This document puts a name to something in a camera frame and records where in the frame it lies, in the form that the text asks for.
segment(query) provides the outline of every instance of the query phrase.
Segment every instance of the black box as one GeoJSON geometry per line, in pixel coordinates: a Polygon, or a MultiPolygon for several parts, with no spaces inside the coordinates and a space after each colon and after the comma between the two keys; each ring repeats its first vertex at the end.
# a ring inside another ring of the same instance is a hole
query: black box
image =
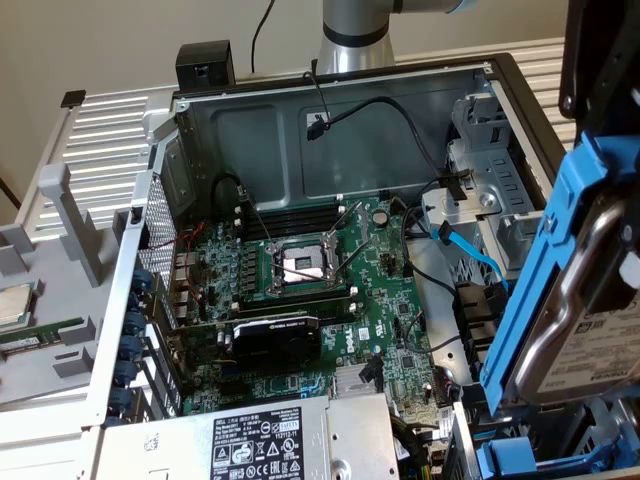
{"type": "Polygon", "coordinates": [[[180,90],[235,85],[229,40],[183,45],[176,58],[176,75],[180,90]]]}

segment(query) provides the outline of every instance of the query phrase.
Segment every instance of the power supply label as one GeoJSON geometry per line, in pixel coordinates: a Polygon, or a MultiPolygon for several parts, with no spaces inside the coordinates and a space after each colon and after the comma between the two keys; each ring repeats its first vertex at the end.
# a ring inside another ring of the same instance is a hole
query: power supply label
{"type": "Polygon", "coordinates": [[[218,418],[211,480],[303,480],[300,407],[218,418]]]}
{"type": "Polygon", "coordinates": [[[640,297],[624,310],[588,314],[573,324],[539,393],[630,376],[640,360],[640,297]]]}

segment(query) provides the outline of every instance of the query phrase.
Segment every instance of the white wall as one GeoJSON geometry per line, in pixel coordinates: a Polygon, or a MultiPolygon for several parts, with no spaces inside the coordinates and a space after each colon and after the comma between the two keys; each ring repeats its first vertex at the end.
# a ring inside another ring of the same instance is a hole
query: white wall
{"type": "MultiPolygon", "coordinates": [[[[249,70],[267,0],[0,0],[0,175],[22,198],[64,92],[175,83],[183,43],[231,40],[249,70]]],[[[567,0],[479,0],[454,15],[392,17],[396,54],[562,36],[567,0]]],[[[293,70],[317,54],[321,0],[276,0],[256,68],[293,70]]],[[[0,224],[15,209],[0,198],[0,224]]]]}

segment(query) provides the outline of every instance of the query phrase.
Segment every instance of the gray robot arm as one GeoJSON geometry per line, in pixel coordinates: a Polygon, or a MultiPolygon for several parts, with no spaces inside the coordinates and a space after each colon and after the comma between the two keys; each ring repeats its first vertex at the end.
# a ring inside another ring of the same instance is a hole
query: gray robot arm
{"type": "Polygon", "coordinates": [[[324,0],[319,74],[394,64],[389,37],[392,13],[453,13],[477,0],[324,0]]]}

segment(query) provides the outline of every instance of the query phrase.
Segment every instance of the motherboard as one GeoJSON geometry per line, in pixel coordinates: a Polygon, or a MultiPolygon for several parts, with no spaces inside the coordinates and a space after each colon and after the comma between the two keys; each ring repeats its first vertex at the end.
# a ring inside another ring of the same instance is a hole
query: motherboard
{"type": "Polygon", "coordinates": [[[238,208],[233,221],[194,228],[174,271],[185,415],[365,389],[384,392],[408,422],[437,424],[394,201],[340,199],[260,217],[238,208]]]}

